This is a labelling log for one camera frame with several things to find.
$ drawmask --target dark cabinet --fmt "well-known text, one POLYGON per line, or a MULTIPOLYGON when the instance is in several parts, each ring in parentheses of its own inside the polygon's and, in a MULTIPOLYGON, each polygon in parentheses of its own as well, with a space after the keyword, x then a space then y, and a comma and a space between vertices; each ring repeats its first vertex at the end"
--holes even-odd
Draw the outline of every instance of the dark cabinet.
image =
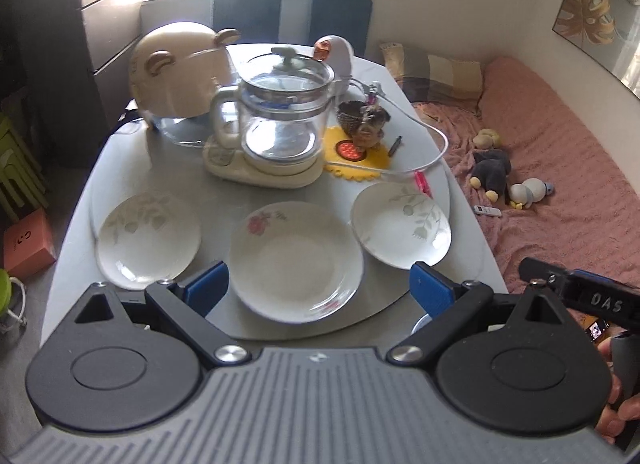
POLYGON ((130 99, 140 0, 8 0, 30 97, 59 161, 87 166, 130 99))

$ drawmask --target glass teapot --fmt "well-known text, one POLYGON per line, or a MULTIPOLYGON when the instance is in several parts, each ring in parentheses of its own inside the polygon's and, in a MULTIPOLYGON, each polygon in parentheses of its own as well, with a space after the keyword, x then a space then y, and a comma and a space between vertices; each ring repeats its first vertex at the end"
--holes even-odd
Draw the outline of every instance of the glass teapot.
POLYGON ((330 66, 292 47, 273 47, 238 67, 239 84, 223 86, 211 101, 214 137, 239 149, 253 167, 272 175, 307 170, 322 153, 327 118, 335 110, 330 66), (222 111, 234 101, 237 120, 222 111))

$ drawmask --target remote control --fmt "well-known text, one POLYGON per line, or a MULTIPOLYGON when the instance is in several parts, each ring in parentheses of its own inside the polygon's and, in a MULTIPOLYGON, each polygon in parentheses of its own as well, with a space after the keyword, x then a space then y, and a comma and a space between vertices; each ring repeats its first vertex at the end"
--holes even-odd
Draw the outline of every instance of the remote control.
POLYGON ((474 206, 476 215, 489 215, 492 217, 501 217, 502 212, 498 208, 488 208, 487 206, 474 206))

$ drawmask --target figurine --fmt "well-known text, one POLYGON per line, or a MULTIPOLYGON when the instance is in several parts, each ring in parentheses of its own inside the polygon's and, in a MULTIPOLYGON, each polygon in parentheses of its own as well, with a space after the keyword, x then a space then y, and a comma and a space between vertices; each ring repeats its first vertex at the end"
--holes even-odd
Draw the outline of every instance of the figurine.
POLYGON ((474 151, 476 165, 471 170, 469 184, 474 189, 484 188, 485 196, 496 203, 507 189, 507 175, 511 172, 511 162, 500 149, 474 151))
POLYGON ((511 207, 514 209, 529 209, 534 202, 540 202, 544 197, 554 192, 554 185, 540 179, 526 179, 522 184, 514 184, 509 189, 511 207))
POLYGON ((378 148, 385 136, 382 127, 391 116, 378 104, 367 105, 360 100, 348 100, 338 106, 338 123, 351 137, 358 152, 378 148))
POLYGON ((325 36, 314 44, 314 59, 329 65, 335 74, 335 95, 347 93, 351 81, 353 47, 340 36, 325 36))

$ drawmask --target white cable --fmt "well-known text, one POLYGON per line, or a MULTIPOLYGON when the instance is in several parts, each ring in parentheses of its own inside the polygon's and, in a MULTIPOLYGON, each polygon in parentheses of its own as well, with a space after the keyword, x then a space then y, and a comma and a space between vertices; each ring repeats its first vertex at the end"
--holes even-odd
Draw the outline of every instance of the white cable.
POLYGON ((4 325, 0 325, 0 331, 5 333, 5 332, 9 332, 13 329, 15 329, 18 325, 26 325, 27 324, 27 320, 24 317, 24 309, 27 305, 27 293, 26 293, 26 289, 24 288, 24 284, 17 279, 16 277, 11 277, 9 278, 9 281, 11 283, 14 283, 15 285, 17 285, 20 288, 20 292, 22 293, 22 306, 20 307, 20 314, 16 314, 14 311, 12 311, 11 309, 7 309, 6 313, 7 315, 15 320, 15 323, 9 327, 5 327, 4 325))
MULTIPOLYGON (((364 82, 359 81, 358 79, 351 78, 349 84, 351 86, 356 86, 357 88, 359 88, 362 91, 363 94, 366 94, 366 90, 368 88, 368 85, 365 84, 364 82)), ((436 128, 434 126, 431 126, 431 124, 423 123, 420 119, 416 119, 413 115, 411 115, 411 114, 407 113, 406 111, 404 111, 394 101, 392 101, 390 98, 386 97, 385 93, 382 92, 382 89, 378 90, 378 97, 381 97, 382 99, 386 100, 386 102, 391 104, 394 108, 396 108, 396 110, 401 111, 409 119, 414 121, 414 123, 417 123, 420 126, 428 128, 428 129, 433 129, 444 140, 444 147, 442 148, 442 150, 438 153, 438 155, 433 160, 429 161, 424 166, 419 166, 419 167, 415 167, 415 168, 411 168, 411 169, 407 169, 407 170, 402 170, 402 171, 371 168, 371 167, 368 167, 368 166, 361 166, 360 164, 355 165, 354 163, 337 162, 337 161, 326 161, 326 163, 329 164, 330 166, 344 166, 344 167, 348 167, 348 168, 361 169, 361 170, 364 170, 364 171, 373 171, 375 173, 382 173, 382 174, 385 174, 385 175, 398 175, 398 174, 400 174, 400 175, 409 175, 411 173, 414 173, 415 171, 425 171, 428 167, 433 166, 436 162, 438 162, 443 157, 443 155, 447 152, 447 148, 449 148, 449 139, 447 139, 447 136, 444 135, 444 133, 441 132, 438 128, 436 128)))

